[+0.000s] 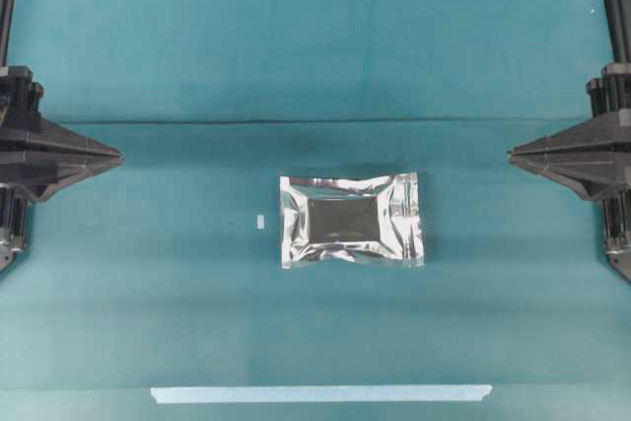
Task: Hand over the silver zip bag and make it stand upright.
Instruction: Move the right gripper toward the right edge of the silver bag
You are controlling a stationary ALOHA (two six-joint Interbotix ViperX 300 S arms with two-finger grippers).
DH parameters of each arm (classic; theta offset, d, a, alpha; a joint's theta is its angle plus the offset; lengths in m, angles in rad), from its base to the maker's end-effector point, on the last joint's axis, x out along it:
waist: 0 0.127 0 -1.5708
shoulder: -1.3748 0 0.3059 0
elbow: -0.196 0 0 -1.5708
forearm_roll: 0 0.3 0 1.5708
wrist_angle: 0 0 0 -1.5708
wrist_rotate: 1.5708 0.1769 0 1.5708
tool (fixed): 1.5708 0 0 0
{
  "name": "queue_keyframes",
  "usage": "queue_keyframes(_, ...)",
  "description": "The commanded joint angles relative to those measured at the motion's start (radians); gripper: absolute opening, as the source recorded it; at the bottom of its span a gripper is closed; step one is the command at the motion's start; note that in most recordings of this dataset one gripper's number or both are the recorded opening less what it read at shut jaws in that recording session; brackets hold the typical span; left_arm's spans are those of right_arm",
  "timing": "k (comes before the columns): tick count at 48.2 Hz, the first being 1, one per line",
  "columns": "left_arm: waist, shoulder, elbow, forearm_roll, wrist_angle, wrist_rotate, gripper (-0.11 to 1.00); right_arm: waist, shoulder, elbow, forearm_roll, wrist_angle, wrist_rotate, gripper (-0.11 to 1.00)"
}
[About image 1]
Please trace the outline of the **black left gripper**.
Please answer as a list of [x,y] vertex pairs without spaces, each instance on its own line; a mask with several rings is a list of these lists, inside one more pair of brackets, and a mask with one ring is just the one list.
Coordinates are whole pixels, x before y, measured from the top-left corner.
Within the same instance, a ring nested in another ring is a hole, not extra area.
[[[29,202],[45,202],[73,184],[123,164],[122,154],[96,139],[41,117],[41,84],[26,66],[1,68],[1,269],[6,270],[27,246]],[[105,161],[59,167],[55,178],[35,182],[27,161]]]

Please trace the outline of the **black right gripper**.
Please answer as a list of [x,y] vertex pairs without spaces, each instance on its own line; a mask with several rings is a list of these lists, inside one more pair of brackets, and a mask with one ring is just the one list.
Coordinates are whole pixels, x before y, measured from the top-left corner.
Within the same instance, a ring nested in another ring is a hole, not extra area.
[[[583,200],[601,200],[603,246],[610,266],[630,271],[630,64],[605,65],[586,85],[593,119],[515,147],[509,162],[558,183]],[[609,160],[607,181],[528,158]]]

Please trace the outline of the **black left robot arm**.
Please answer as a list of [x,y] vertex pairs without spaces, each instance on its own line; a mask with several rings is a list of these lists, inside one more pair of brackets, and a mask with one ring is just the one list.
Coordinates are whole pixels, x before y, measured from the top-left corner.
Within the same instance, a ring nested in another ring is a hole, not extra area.
[[1,0],[1,269],[28,246],[29,207],[122,165],[114,148],[39,112],[43,86],[27,66],[10,66],[15,0]]

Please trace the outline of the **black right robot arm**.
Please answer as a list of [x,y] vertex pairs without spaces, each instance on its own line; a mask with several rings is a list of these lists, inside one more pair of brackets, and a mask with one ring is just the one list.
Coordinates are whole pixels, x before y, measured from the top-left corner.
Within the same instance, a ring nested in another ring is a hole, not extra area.
[[600,205],[609,265],[630,278],[630,0],[604,0],[613,61],[590,79],[592,118],[514,148],[509,162]]

